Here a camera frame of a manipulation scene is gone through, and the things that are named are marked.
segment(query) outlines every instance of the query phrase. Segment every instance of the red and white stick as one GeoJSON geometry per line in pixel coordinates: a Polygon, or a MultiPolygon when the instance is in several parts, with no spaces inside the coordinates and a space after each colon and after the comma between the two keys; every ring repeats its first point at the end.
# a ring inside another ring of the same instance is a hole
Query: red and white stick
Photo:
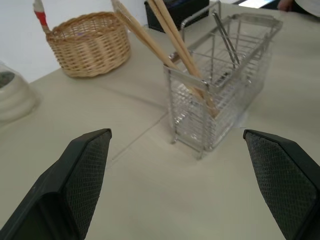
{"type": "Polygon", "coordinates": [[[34,0],[33,10],[34,10],[36,17],[40,21],[40,24],[41,24],[43,31],[46,34],[50,33],[51,31],[50,31],[48,24],[47,24],[45,8],[44,8],[44,5],[41,0],[34,0]]]}

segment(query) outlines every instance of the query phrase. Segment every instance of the white ceramic dish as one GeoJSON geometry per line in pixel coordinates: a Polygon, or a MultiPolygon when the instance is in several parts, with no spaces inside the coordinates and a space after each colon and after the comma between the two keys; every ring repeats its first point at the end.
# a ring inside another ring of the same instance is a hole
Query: white ceramic dish
{"type": "Polygon", "coordinates": [[[35,93],[20,75],[0,72],[0,122],[11,122],[29,114],[36,103],[35,93]]]}

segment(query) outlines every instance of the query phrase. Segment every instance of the person's hand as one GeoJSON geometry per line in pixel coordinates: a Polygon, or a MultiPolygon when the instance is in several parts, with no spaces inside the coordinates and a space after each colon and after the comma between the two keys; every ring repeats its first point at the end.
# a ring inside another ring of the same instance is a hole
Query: person's hand
{"type": "Polygon", "coordinates": [[[294,0],[280,0],[278,4],[278,9],[286,12],[291,11],[293,3],[294,0]]]}

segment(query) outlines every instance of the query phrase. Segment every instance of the wire mesh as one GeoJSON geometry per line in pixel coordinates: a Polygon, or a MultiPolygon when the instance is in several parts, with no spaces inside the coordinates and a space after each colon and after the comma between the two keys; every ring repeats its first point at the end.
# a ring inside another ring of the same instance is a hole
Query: wire mesh
{"type": "Polygon", "coordinates": [[[237,14],[224,21],[224,27],[239,63],[231,59],[234,53],[227,50],[215,28],[188,48],[203,79],[190,76],[180,60],[175,62],[180,73],[164,66],[173,137],[199,151],[214,149],[262,90],[271,58],[270,41],[281,24],[265,15],[237,14]],[[190,84],[213,100],[217,116],[209,114],[206,101],[189,92],[185,85],[190,84]]]}

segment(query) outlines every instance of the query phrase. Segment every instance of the metal wire basket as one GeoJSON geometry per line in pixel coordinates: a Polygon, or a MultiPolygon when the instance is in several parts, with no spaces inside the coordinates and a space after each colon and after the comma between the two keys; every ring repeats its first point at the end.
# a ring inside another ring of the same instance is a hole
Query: metal wire basket
{"type": "MultiPolygon", "coordinates": [[[[182,23],[208,11],[216,2],[182,23]]],[[[270,42],[282,28],[282,22],[269,15],[235,14],[220,20],[214,12],[217,27],[188,47],[203,79],[188,74],[175,52],[171,60],[180,70],[164,65],[168,82],[169,115],[173,142],[177,140],[199,151],[213,150],[233,124],[262,90],[271,57],[270,42]],[[199,101],[185,87],[204,91],[199,101]],[[214,102],[217,116],[210,114],[214,102]]]]}

